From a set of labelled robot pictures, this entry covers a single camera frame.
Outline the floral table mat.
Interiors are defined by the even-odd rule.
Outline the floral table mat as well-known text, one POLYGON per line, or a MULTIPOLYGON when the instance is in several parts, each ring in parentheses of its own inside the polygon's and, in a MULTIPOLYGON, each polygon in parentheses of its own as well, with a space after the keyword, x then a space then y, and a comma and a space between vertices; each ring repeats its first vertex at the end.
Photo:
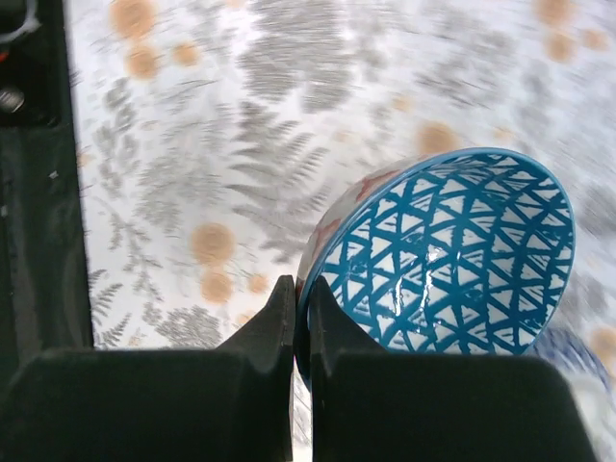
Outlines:
POLYGON ((352 185, 497 146, 559 180, 576 225, 550 327, 615 457, 611 1, 71 1, 94 343, 215 347, 297 276, 352 185))

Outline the red patterned bowl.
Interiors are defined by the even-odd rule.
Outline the red patterned bowl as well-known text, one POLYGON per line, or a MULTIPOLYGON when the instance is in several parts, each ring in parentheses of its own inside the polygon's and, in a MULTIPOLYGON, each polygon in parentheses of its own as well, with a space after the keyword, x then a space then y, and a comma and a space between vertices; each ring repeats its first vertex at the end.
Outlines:
POLYGON ((611 389, 611 378, 601 360, 567 329, 546 327, 526 353, 547 361, 564 375, 593 379, 607 391, 611 389))

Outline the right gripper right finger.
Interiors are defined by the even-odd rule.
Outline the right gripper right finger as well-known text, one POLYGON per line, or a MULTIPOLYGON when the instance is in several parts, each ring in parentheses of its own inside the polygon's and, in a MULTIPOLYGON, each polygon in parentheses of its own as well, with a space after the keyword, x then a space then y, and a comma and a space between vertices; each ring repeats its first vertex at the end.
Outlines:
POLYGON ((528 356, 397 354, 310 295, 317 461, 592 461, 563 376, 528 356))

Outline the blue patterned bowl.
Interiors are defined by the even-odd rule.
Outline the blue patterned bowl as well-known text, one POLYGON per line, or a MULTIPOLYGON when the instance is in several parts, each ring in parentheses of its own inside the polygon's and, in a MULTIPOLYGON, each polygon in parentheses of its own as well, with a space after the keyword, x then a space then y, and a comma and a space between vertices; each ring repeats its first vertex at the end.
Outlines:
POLYGON ((556 312, 575 249, 568 195, 527 155, 476 147, 395 162, 347 189, 308 240, 296 276, 298 370, 309 377, 319 278, 389 351, 519 355, 556 312))

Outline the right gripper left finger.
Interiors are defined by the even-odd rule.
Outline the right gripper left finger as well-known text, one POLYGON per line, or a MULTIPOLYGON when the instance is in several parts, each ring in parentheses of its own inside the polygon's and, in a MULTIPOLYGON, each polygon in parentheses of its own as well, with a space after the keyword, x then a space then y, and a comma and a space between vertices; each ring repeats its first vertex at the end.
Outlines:
POLYGON ((289 461, 295 284, 213 349, 48 350, 1 404, 5 461, 289 461))

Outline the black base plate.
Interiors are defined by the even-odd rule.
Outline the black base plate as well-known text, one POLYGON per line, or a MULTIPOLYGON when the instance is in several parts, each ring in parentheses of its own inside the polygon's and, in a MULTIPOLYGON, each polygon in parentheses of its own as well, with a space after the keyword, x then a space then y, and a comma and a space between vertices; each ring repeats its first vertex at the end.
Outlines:
POLYGON ((1 383, 40 352, 91 347, 61 1, 1 4, 1 383))

